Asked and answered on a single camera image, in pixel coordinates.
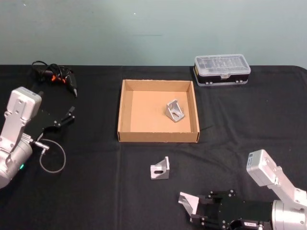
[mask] cardboard box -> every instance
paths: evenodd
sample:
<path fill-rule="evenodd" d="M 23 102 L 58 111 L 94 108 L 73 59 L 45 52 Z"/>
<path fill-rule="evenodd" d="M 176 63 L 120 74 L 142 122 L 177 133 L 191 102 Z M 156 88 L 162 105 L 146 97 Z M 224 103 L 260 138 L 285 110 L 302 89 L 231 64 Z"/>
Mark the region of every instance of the cardboard box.
<path fill-rule="evenodd" d="M 175 123 L 165 115 L 177 99 L 185 117 Z M 198 142 L 200 134 L 192 81 L 123 80 L 118 116 L 122 142 Z"/>

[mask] black tablecloth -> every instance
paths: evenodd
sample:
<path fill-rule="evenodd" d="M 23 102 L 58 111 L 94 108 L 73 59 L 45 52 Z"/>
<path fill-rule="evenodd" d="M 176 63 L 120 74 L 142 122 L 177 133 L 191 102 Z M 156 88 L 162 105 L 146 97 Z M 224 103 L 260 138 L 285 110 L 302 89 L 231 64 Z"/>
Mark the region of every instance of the black tablecloth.
<path fill-rule="evenodd" d="M 296 187 L 307 190 L 307 71 L 294 66 L 252 66 L 246 85 L 194 84 L 198 144 L 119 143 L 117 120 L 123 79 L 191 80 L 190 67 L 72 67 L 79 97 L 63 86 L 45 92 L 42 109 L 61 116 L 76 107 L 75 123 L 49 137 L 66 150 L 57 175 L 44 172 L 36 149 L 0 190 L 1 230 L 186 230 L 179 192 L 193 195 L 236 189 L 244 199 L 277 197 L 246 172 L 248 153 L 265 149 Z M 0 111 L 11 90 L 29 84 L 29 66 L 0 66 Z M 151 181 L 150 165 L 168 156 L 170 178 Z M 50 167 L 60 165 L 53 154 Z"/>

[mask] light blue wall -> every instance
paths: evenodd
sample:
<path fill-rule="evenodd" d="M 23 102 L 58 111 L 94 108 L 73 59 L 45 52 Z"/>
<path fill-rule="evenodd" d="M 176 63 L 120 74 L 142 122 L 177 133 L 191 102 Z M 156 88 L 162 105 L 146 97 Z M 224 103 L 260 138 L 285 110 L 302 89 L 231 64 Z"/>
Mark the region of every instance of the light blue wall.
<path fill-rule="evenodd" d="M 307 68 L 307 0 L 0 0 L 0 64 L 192 65 L 244 54 Z"/>

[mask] clear plastic lid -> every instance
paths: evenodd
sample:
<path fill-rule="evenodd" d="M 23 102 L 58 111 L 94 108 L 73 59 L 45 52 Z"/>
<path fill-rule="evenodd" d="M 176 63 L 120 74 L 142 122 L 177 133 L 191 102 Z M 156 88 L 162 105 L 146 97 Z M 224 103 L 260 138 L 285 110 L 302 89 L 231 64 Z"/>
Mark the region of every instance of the clear plastic lid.
<path fill-rule="evenodd" d="M 232 74 L 250 74 L 250 67 L 242 54 L 196 56 L 199 75 L 229 78 Z"/>

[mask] plastic storage case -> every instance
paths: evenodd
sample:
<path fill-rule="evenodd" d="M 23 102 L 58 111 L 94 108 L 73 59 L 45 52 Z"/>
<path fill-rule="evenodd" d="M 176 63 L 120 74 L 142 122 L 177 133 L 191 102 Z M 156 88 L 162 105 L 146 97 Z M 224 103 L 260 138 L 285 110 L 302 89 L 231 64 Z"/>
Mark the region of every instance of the plastic storage case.
<path fill-rule="evenodd" d="M 250 74 L 242 54 L 196 56 L 193 70 L 199 86 L 245 84 Z"/>

